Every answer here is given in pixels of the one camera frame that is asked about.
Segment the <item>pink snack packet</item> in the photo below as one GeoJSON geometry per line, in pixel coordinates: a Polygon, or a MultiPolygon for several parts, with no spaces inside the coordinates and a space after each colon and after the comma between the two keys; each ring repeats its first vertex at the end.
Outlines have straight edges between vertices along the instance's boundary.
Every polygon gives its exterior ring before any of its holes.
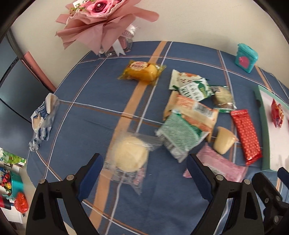
{"type": "Polygon", "coordinates": [[[239,166],[215,152],[207,143],[196,154],[203,165],[212,170],[215,175],[222,175],[228,181],[242,182],[248,167],[239,166]]]}

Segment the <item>red gold patterned packet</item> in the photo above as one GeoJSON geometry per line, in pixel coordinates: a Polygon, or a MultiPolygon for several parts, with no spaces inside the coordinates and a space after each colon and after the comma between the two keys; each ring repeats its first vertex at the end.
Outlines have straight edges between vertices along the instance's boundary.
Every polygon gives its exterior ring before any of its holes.
{"type": "Polygon", "coordinates": [[[253,125],[248,110],[231,111],[230,115],[241,140],[245,164],[249,166],[262,157],[256,129],[253,125]]]}

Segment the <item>green mint snack packet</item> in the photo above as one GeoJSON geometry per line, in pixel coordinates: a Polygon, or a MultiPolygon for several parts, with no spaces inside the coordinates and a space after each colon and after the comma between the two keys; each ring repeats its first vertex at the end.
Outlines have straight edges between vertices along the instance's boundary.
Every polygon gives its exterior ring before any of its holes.
{"type": "Polygon", "coordinates": [[[155,134],[171,155],[181,163],[189,152],[207,137],[208,132],[190,125],[180,114],[172,113],[155,134]]]}

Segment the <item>beige orange snack packet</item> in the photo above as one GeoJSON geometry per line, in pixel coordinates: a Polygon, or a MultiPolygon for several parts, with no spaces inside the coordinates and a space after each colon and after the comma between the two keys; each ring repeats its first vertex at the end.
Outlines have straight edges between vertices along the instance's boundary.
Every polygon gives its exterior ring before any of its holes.
{"type": "Polygon", "coordinates": [[[203,132],[208,132],[206,140],[211,142],[219,110],[209,108],[202,103],[180,95],[177,91],[172,91],[164,109],[163,120],[166,120],[173,111],[180,113],[181,117],[190,125],[196,126],[203,132]]]}

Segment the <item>round cookie clear packet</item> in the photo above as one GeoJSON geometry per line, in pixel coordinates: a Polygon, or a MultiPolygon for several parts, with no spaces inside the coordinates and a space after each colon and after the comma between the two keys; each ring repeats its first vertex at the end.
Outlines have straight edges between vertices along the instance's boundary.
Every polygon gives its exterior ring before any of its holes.
{"type": "Polygon", "coordinates": [[[213,92],[212,99],[215,105],[215,109],[220,113],[230,113],[237,109],[235,100],[227,86],[210,86],[213,92]]]}

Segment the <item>round white bun packet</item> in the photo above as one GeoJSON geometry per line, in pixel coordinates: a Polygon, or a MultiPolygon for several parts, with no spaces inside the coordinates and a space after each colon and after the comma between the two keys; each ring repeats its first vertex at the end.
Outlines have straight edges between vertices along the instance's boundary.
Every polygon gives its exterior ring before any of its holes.
{"type": "Polygon", "coordinates": [[[110,181],[128,184],[141,194],[150,152],[162,146],[154,136],[124,132],[113,143],[101,175],[110,181]]]}

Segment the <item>green white biscuit packet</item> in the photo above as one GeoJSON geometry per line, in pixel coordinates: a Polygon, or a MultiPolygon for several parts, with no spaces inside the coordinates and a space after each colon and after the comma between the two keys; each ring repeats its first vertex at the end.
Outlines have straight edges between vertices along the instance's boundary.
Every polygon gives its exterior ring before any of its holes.
{"type": "Polygon", "coordinates": [[[199,75],[172,70],[169,89],[197,102],[209,98],[213,92],[207,80],[199,75]]]}

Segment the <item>yellow cake snack packet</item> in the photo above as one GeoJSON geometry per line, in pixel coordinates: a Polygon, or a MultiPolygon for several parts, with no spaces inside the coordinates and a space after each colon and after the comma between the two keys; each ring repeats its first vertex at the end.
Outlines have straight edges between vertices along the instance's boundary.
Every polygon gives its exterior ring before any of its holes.
{"type": "Polygon", "coordinates": [[[148,85],[155,85],[166,65],[130,60],[119,79],[136,80],[148,85]]]}

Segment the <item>orange red toy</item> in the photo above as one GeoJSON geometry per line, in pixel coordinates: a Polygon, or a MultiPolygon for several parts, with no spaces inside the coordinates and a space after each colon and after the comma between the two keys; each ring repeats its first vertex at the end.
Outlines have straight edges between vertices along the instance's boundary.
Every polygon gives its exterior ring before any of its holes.
{"type": "Polygon", "coordinates": [[[22,192],[17,193],[15,201],[14,201],[14,207],[21,214],[24,214],[28,211],[28,202],[26,200],[24,193],[22,192]]]}

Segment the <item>mint green tray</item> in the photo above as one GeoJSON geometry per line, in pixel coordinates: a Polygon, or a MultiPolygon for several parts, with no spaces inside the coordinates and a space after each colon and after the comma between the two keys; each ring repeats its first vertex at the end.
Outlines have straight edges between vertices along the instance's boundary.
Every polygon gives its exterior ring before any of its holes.
{"type": "Polygon", "coordinates": [[[260,85],[254,92],[256,99],[260,102],[259,112],[263,139],[262,170],[274,172],[281,167],[288,170],[288,105],[260,85]],[[275,127],[272,121],[271,104],[273,101],[281,105],[285,114],[281,127],[275,127]]]}

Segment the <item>red snack bag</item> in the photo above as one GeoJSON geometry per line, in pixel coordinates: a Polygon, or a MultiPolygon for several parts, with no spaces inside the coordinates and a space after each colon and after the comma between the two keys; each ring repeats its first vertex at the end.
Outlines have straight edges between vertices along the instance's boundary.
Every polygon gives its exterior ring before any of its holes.
{"type": "Polygon", "coordinates": [[[284,120],[284,112],[281,104],[278,104],[275,99],[273,99],[271,104],[271,118],[274,126],[281,128],[284,120]]]}

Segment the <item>blue white plastic wrapper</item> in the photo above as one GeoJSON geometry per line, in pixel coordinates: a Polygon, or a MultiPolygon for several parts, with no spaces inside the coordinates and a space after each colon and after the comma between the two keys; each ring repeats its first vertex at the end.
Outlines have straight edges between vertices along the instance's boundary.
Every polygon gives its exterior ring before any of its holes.
{"type": "Polygon", "coordinates": [[[53,93],[49,93],[44,102],[31,115],[34,134],[28,144],[30,151],[37,151],[43,141],[49,140],[59,104],[59,98],[53,93]]]}

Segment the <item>blue plaid tablecloth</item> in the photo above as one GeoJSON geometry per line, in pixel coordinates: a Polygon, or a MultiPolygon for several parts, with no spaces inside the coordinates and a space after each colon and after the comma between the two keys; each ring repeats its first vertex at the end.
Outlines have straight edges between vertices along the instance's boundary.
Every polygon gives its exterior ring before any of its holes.
{"type": "Polygon", "coordinates": [[[288,102],[288,88],[261,69],[246,73],[228,53],[194,44],[135,42],[125,56],[85,55],[56,90],[60,100],[49,140],[31,152],[27,173],[40,179],[63,180],[75,174],[125,133],[139,134],[161,145],[150,152],[146,170],[112,175],[108,166],[83,207],[100,234],[190,234],[208,202],[191,178],[186,162],[172,155],[162,136],[163,112],[171,91],[172,70],[194,73],[211,85],[229,87],[238,109],[249,111],[262,136],[255,89],[271,88],[288,102]]]}

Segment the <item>teal pink toy box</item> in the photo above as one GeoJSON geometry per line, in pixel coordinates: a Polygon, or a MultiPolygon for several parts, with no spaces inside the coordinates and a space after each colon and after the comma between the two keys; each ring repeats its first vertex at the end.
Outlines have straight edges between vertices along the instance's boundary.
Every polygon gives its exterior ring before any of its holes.
{"type": "Polygon", "coordinates": [[[258,53],[244,43],[238,44],[235,64],[247,73],[251,73],[255,63],[259,59],[258,53]]]}

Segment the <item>pink flower bouquet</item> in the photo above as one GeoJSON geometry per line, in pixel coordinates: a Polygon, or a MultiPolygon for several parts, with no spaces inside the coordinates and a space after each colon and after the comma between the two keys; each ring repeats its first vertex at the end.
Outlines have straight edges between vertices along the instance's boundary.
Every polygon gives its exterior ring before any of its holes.
{"type": "Polygon", "coordinates": [[[56,32],[64,48],[78,41],[95,54],[125,55],[124,43],[135,35],[136,18],[155,22],[159,14],[137,7],[140,1],[73,1],[66,5],[67,14],[60,14],[57,23],[64,28],[56,32]]]}

